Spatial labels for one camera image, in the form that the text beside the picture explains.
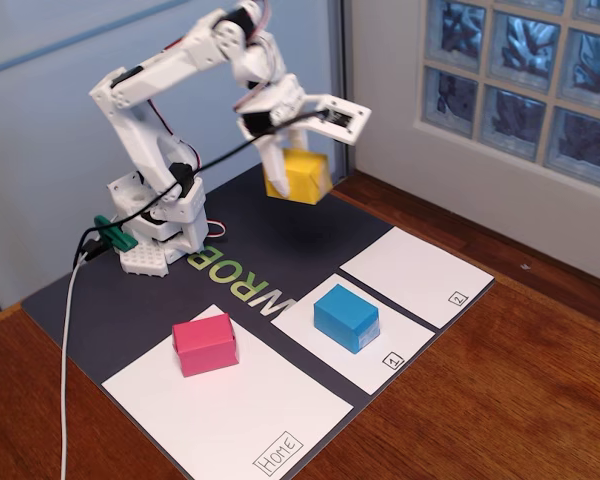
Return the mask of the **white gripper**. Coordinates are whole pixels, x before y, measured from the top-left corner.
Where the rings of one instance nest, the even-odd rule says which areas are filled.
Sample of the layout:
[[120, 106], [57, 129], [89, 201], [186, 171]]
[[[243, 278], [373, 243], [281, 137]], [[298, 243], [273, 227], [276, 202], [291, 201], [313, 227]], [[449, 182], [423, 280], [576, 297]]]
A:
[[[295, 74], [286, 74], [258, 91], [250, 92], [247, 99], [237, 108], [238, 127], [246, 140], [252, 140], [272, 126], [295, 118], [304, 112], [310, 103], [318, 103], [321, 95], [308, 95]], [[290, 146], [308, 151], [308, 134], [302, 128], [288, 128]], [[284, 153], [277, 134], [265, 135], [256, 141], [265, 175], [275, 191], [283, 198], [291, 192], [285, 170]]]

